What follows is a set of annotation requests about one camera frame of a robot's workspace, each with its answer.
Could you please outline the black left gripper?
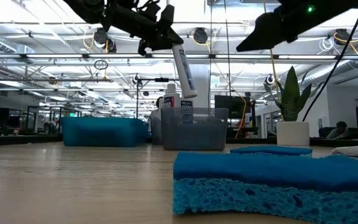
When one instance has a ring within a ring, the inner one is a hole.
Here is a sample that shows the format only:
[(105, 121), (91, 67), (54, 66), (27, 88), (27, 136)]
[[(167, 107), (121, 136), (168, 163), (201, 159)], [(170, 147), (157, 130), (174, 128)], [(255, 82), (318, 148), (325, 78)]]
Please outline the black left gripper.
[(108, 32), (110, 27), (115, 27), (127, 32), (130, 38), (140, 38), (140, 55), (146, 54), (146, 47), (151, 50), (167, 50), (174, 45), (183, 44), (183, 39), (172, 28), (164, 34), (156, 33), (159, 10), (157, 2), (146, 2), (141, 7), (138, 2), (109, 2), (104, 9), (103, 29)]

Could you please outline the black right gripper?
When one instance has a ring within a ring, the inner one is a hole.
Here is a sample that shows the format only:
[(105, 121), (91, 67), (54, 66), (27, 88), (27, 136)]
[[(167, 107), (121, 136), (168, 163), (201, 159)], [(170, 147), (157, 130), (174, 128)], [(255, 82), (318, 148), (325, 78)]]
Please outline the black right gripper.
[(255, 29), (237, 47), (238, 52), (272, 49), (283, 41), (291, 42), (285, 34), (285, 23), (290, 13), (266, 12), (255, 20)]

